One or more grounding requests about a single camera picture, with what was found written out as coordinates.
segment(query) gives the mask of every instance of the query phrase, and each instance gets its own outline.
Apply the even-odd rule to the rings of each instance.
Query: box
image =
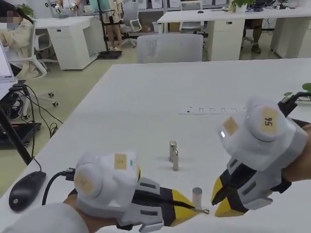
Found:
[[[180,7],[180,0],[170,0],[170,8],[179,8]]]
[[[170,33],[179,33],[180,23],[169,23],[169,32]]]
[[[160,31],[160,24],[158,24],[157,22],[152,22],[152,25],[154,27],[154,32],[158,33]]]
[[[138,9],[147,9],[148,8],[148,0],[137,0]]]
[[[215,0],[215,5],[226,5],[227,0]]]
[[[151,5],[153,9],[163,8],[163,0],[151,0]]]
[[[202,0],[203,6],[210,6],[213,4],[213,0]]]

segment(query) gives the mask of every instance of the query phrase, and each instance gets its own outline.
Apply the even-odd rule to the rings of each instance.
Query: black computer mouse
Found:
[[[11,210],[20,212],[26,209],[38,195],[47,174],[35,171],[21,178],[12,188],[9,196]]]

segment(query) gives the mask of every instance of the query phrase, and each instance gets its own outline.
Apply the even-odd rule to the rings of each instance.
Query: small metal cylinder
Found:
[[[173,162],[174,150],[177,150],[177,142],[175,142],[175,141],[170,141],[170,156],[169,156],[169,161],[170,161],[171,163]]]
[[[198,210],[202,210],[202,189],[199,187],[195,187],[192,189],[192,203],[194,207]]]
[[[173,152],[173,171],[178,171],[178,150],[174,150]]]

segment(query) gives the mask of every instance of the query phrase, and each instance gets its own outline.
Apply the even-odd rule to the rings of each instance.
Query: power strip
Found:
[[[194,107],[189,106],[181,109],[181,115],[231,115],[245,111],[246,108],[240,107]]]

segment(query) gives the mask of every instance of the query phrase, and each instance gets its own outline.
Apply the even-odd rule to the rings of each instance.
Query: hand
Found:
[[[69,7],[71,11],[76,11],[79,8],[78,4],[75,2],[70,3]]]
[[[75,209],[75,211],[78,212],[78,214],[82,217],[82,219],[86,223],[89,233],[95,233],[102,227],[116,225],[117,222],[113,218],[99,218],[99,217],[92,217],[92,216],[86,215],[85,213],[83,213],[81,210],[79,210],[76,207],[76,201],[77,201],[77,195],[73,194],[73,195],[70,195],[64,201],[64,203],[67,205],[70,205],[72,208]]]
[[[301,155],[282,172],[285,179],[291,182],[311,180],[311,125],[303,129],[308,133],[308,141]]]

